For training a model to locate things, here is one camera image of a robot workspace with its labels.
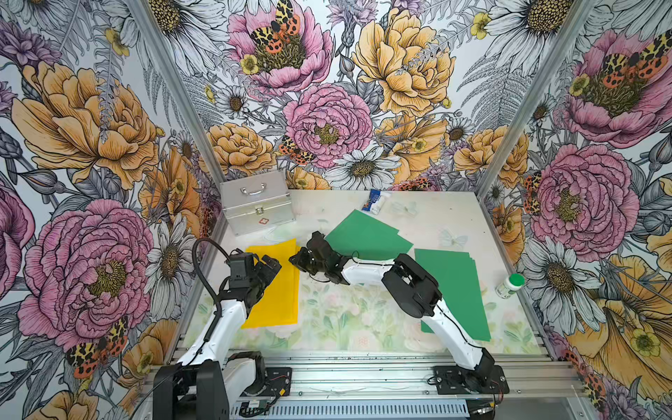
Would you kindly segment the yellow paper sheet under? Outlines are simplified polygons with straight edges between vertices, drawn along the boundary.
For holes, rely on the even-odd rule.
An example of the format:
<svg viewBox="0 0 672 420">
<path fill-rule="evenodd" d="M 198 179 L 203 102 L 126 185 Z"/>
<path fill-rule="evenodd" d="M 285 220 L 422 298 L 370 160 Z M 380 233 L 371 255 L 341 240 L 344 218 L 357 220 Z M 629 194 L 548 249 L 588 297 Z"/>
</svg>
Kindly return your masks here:
<svg viewBox="0 0 672 420">
<path fill-rule="evenodd" d="M 262 299 L 254 305 L 250 316 L 241 327 L 253 329 L 261 327 L 281 327 L 297 324 L 299 321 L 299 270 L 289 258 L 299 249 L 295 239 L 276 245 L 251 246 L 248 252 L 259 257 L 272 257 L 280 262 L 282 269 L 264 291 Z"/>
</svg>

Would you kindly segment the large green paper sheet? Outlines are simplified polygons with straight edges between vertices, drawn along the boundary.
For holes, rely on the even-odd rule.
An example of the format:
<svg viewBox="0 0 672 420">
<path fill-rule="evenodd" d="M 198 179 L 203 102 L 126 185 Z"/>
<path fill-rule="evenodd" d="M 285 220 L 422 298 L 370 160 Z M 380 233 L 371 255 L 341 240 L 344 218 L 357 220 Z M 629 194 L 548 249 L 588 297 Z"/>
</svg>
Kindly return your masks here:
<svg viewBox="0 0 672 420">
<path fill-rule="evenodd" d="M 438 282 L 444 301 L 460 325 L 476 341 L 490 341 L 476 263 L 467 252 L 421 250 L 415 260 Z"/>
</svg>

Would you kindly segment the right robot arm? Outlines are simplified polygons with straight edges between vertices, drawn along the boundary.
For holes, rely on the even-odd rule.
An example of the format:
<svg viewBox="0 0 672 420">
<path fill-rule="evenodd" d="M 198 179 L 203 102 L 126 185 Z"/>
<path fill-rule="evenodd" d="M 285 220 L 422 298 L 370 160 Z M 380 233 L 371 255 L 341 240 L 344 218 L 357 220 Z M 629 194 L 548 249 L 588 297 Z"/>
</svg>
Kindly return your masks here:
<svg viewBox="0 0 672 420">
<path fill-rule="evenodd" d="M 428 325 L 449 350 L 457 365 L 453 376 L 458 386 L 468 393 L 502 392 L 494 357 L 460 325 L 438 280 L 409 255 L 384 261 L 341 255 L 315 231 L 289 262 L 312 278 L 321 275 L 335 285 L 383 285 L 404 313 Z"/>
</svg>

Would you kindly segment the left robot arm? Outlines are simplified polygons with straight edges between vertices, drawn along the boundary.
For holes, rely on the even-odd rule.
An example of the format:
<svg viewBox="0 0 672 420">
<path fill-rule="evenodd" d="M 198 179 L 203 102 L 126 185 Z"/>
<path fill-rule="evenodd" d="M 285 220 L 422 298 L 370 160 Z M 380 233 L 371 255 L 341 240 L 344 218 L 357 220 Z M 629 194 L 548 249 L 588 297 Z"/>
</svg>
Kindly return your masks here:
<svg viewBox="0 0 672 420">
<path fill-rule="evenodd" d="M 228 419 L 243 391 L 264 386 L 260 353 L 229 355 L 236 333 L 280 273 L 277 259 L 236 250 L 230 273 L 215 293 L 199 265 L 195 272 L 211 295 L 215 311 L 187 352 L 159 369 L 152 388 L 153 419 Z"/>
</svg>

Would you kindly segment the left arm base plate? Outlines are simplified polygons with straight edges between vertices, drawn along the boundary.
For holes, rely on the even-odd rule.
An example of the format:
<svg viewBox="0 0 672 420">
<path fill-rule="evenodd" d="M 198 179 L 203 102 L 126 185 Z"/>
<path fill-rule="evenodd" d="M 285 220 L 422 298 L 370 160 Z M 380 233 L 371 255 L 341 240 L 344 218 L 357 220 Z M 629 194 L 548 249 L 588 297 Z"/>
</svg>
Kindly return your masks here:
<svg viewBox="0 0 672 420">
<path fill-rule="evenodd" d="M 288 397 L 292 389 L 293 369 L 269 367 L 265 371 L 264 384 L 258 397 Z"/>
</svg>

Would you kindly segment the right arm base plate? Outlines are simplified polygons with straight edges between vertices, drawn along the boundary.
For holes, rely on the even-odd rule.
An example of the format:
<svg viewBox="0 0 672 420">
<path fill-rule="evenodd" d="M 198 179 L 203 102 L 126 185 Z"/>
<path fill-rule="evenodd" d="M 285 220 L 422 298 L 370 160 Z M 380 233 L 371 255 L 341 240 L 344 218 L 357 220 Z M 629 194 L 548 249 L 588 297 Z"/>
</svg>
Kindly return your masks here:
<svg viewBox="0 0 672 420">
<path fill-rule="evenodd" d="M 506 395 L 510 392 L 507 378 L 501 366 L 495 365 L 484 379 L 471 370 L 457 365 L 436 366 L 427 380 L 439 395 Z"/>
</svg>

